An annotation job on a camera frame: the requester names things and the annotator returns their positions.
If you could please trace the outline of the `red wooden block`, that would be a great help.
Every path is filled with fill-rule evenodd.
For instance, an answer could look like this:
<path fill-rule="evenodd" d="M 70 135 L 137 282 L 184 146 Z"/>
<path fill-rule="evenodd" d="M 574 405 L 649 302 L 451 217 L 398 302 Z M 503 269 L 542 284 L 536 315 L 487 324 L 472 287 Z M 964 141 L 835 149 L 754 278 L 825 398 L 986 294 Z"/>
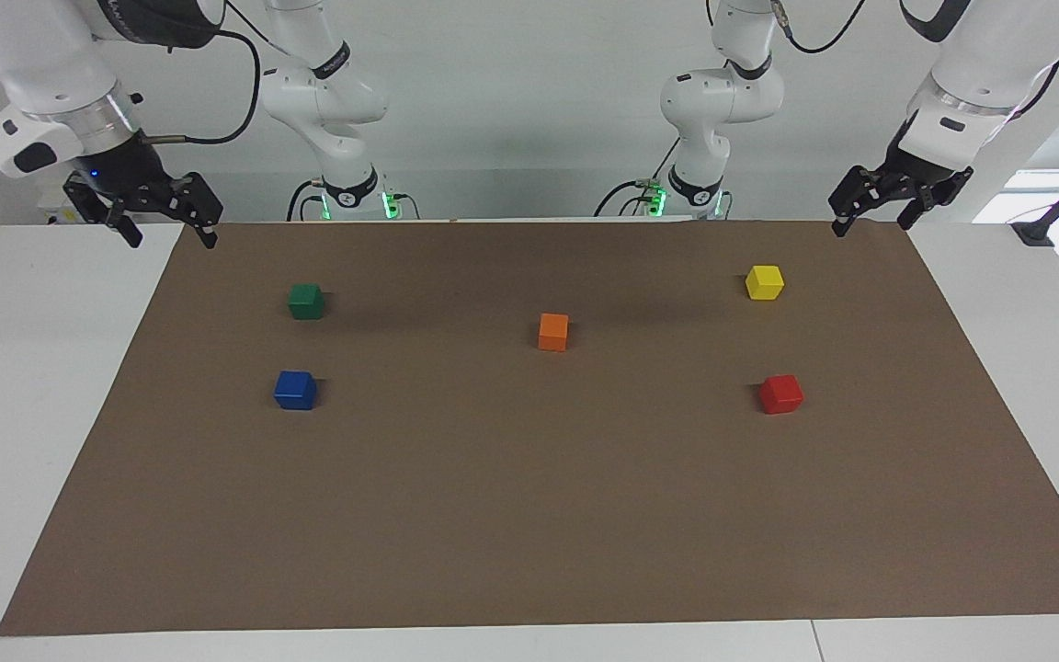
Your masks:
<path fill-rule="evenodd" d="M 805 394 L 794 374 L 773 374 L 759 384 L 759 402 L 766 415 L 794 412 L 805 402 Z"/>

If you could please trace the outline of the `yellow wooden block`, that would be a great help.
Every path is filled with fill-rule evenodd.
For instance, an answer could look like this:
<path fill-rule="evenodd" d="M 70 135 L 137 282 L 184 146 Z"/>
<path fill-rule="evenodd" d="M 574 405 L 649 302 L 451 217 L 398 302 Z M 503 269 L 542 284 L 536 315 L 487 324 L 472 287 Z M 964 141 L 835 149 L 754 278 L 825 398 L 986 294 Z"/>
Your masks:
<path fill-rule="evenodd" d="M 752 301 L 776 301 L 785 288 L 780 268 L 777 265 L 753 265 L 746 280 L 746 293 Z"/>

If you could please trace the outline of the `green wooden block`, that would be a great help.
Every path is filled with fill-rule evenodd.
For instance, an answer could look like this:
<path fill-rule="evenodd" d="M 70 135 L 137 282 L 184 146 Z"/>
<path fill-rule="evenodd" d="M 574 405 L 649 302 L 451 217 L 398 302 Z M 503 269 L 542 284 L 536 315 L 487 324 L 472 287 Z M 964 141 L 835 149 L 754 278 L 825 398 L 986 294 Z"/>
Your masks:
<path fill-rule="evenodd" d="M 295 320 L 318 320 L 326 311 L 323 290 L 316 282 L 297 282 L 291 285 L 287 306 L 291 318 Z"/>

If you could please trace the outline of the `blue wooden block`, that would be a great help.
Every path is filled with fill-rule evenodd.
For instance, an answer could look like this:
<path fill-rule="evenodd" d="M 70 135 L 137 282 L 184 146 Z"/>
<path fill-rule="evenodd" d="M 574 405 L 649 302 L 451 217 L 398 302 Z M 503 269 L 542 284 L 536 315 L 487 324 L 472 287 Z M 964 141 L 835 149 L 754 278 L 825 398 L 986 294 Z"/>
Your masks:
<path fill-rule="evenodd" d="M 273 389 L 273 399 L 283 410 L 311 411 L 318 382 L 308 371 L 282 371 Z"/>

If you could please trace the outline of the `brown paper mat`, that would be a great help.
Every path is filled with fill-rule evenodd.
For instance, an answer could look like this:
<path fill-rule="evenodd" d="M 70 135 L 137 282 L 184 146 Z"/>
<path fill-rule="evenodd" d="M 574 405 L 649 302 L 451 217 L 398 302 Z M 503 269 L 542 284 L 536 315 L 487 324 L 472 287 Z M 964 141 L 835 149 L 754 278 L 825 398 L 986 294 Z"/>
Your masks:
<path fill-rule="evenodd" d="M 895 226 L 241 223 L 174 245 L 0 636 L 998 613 L 1059 613 L 1059 496 Z"/>

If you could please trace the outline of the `white wall box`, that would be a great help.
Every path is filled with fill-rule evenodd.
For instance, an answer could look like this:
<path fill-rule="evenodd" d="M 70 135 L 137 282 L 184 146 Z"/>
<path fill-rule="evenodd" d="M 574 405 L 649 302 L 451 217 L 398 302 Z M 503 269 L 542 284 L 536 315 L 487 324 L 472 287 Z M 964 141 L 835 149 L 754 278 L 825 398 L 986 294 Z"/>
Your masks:
<path fill-rule="evenodd" d="M 42 179 L 37 184 L 39 197 L 37 207 L 41 213 L 44 223 L 48 225 L 71 225 L 84 223 L 75 205 L 68 200 L 67 194 L 62 191 L 62 180 Z"/>

